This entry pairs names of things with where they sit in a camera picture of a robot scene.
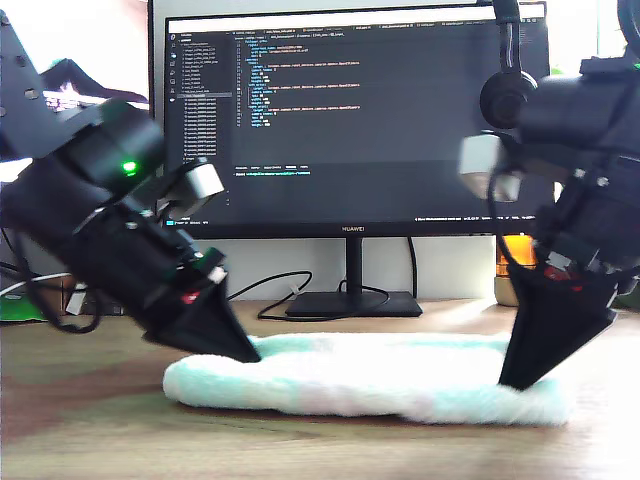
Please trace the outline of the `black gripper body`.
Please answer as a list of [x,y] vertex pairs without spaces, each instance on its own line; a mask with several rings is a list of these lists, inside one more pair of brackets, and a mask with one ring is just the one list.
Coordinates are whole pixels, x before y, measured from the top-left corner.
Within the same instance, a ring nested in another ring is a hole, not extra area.
[[95,211],[73,241],[78,276],[121,303],[144,334],[226,280],[219,250],[202,251],[186,232],[165,230],[124,203]]

